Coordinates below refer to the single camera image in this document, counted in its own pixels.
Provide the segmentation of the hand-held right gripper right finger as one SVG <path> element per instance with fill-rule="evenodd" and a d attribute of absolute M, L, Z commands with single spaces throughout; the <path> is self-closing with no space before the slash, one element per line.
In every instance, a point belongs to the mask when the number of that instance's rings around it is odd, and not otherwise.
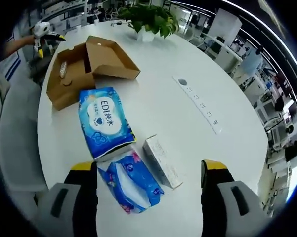
<path fill-rule="evenodd" d="M 256 237 L 264 228 L 259 197 L 219 161 L 201 161 L 203 237 Z"/>

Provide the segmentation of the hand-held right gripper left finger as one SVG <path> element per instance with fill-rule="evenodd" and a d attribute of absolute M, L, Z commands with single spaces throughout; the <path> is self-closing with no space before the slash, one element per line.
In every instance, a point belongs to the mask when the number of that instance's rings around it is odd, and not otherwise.
<path fill-rule="evenodd" d="M 96 162 L 74 165 L 38 201 L 36 227 L 45 237 L 96 237 Z"/>

